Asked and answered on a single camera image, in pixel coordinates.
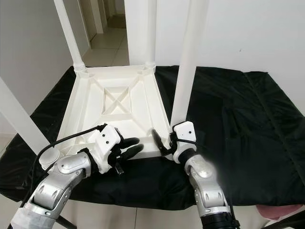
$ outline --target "black tripod leg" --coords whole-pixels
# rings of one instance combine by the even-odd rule
[[[77,229],[77,226],[75,226],[62,216],[59,216],[56,222],[65,227],[66,229]]]

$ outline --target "white pole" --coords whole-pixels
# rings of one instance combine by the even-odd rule
[[[155,71],[157,0],[148,0],[147,16],[147,59],[145,65]]]
[[[49,145],[49,141],[31,120],[30,116],[23,109],[16,97],[0,77],[0,112],[14,127],[18,134],[28,144],[28,146],[38,154],[44,147]],[[50,148],[41,157],[42,165],[50,165],[59,157],[59,151]]]
[[[184,122],[197,65],[197,51],[204,30],[209,0],[190,0],[176,85],[171,127]]]
[[[81,59],[80,51],[78,50],[77,43],[72,31],[72,27],[70,25],[70,21],[67,15],[67,11],[65,5],[63,4],[63,0],[54,0],[55,7],[61,21],[61,26],[63,29],[63,33],[65,34],[66,41],[71,53],[71,57],[73,59],[73,66],[76,72],[84,72],[86,71],[86,67],[84,62]]]

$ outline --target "doorway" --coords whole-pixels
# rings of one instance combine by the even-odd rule
[[[91,48],[88,67],[129,65],[124,0],[80,0]]]

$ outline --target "robotic hand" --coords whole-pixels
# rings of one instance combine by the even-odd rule
[[[64,156],[54,164],[24,207],[17,210],[11,221],[14,229],[51,229],[71,191],[82,179],[97,171],[106,173],[111,167],[120,175],[123,173],[120,161],[143,150],[142,144],[136,145],[138,138],[124,139],[118,129],[111,125],[100,127],[101,133],[92,151],[82,149],[76,155]]]
[[[217,183],[216,171],[212,164],[205,161],[196,151],[196,135],[192,122],[183,122],[173,127],[170,134],[171,149],[167,149],[155,130],[152,135],[162,156],[173,154],[176,163],[184,165],[195,190],[195,201],[204,229],[235,229],[239,222],[225,199]]]

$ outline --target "black padded mat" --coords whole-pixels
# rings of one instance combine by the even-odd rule
[[[156,80],[170,118],[178,66],[157,67]],[[71,67],[31,115],[49,141],[57,137],[75,80]],[[305,120],[268,73],[197,67],[187,120],[205,158],[234,205],[304,203]],[[23,199],[35,154],[19,135],[0,160],[0,192]],[[84,179],[72,199],[129,207],[185,209],[193,189],[181,165],[166,158],[127,161]]]

